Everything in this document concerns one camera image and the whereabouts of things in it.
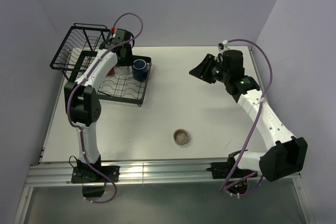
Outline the clear plastic cup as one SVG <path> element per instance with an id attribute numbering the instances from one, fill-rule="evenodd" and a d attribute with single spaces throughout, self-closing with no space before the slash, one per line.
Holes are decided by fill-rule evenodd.
<path id="1" fill-rule="evenodd" d="M 119 76 L 127 76 L 132 72 L 131 66 L 114 67 L 114 72 Z"/>

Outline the dark blue mug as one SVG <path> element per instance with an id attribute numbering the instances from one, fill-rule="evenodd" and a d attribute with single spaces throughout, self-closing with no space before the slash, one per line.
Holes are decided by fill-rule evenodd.
<path id="1" fill-rule="evenodd" d="M 148 75 L 148 64 L 143 59 L 136 59 L 132 65 L 132 76 L 135 80 L 143 82 Z"/>

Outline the red mug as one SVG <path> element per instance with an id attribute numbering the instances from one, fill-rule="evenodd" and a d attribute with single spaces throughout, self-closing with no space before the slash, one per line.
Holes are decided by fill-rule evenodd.
<path id="1" fill-rule="evenodd" d="M 114 71 L 113 68 L 111 68 L 110 71 L 108 72 L 108 75 L 109 75 L 109 76 L 112 76 L 112 75 L 114 75 L 114 74 L 115 74 L 115 71 Z"/>

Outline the small brown round lid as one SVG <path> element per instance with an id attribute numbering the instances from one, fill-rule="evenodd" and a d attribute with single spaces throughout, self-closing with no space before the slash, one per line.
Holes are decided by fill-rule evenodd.
<path id="1" fill-rule="evenodd" d="M 189 142 L 190 135 L 185 129 L 177 129 L 173 133 L 173 140 L 176 145 L 183 146 Z"/>

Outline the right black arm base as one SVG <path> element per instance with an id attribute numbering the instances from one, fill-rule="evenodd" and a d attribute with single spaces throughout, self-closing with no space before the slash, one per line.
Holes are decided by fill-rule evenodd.
<path id="1" fill-rule="evenodd" d="M 233 164 L 230 162 L 212 162 L 211 166 L 206 170 L 212 173 L 213 179 L 225 179 L 232 167 Z M 257 174 L 254 174 L 252 170 L 236 168 L 231 178 L 243 178 L 250 174 L 252 174 L 252 177 L 257 177 Z"/>

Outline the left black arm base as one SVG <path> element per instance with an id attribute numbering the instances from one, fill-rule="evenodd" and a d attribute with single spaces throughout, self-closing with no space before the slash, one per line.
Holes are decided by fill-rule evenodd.
<path id="1" fill-rule="evenodd" d="M 116 182 L 119 180 L 120 167 L 116 165 L 102 166 L 101 158 L 94 164 L 87 164 L 79 159 L 71 156 L 69 164 L 72 167 L 72 184 L 83 184 L 82 195 L 86 200 L 92 200 L 95 203 L 104 203 L 113 200 L 117 195 Z M 114 192 L 109 199 L 97 201 L 97 198 L 103 196 L 106 192 L 107 183 L 111 183 Z"/>

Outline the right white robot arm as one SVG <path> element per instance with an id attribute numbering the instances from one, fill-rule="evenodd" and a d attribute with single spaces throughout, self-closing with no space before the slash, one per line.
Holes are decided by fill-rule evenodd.
<path id="1" fill-rule="evenodd" d="M 231 153 L 226 162 L 227 178 L 240 176 L 245 170 L 261 173 L 269 182 L 302 171 L 308 149 L 303 137 L 295 137 L 276 116 L 257 81 L 245 74 L 243 53 L 227 50 L 218 56 L 206 55 L 189 74 L 209 84 L 221 82 L 229 95 L 253 120 L 266 152 L 243 148 Z"/>

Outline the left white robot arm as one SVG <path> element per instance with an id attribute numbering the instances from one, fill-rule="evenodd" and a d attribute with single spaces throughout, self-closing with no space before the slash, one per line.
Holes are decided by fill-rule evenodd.
<path id="1" fill-rule="evenodd" d="M 76 128 L 80 146 L 79 162 L 86 163 L 83 175 L 91 182 L 102 176 L 97 147 L 96 122 L 101 114 L 98 90 L 114 67 L 129 70 L 133 64 L 132 40 L 134 35 L 124 29 L 112 30 L 100 45 L 93 62 L 74 82 L 64 86 L 66 113 L 69 123 Z"/>

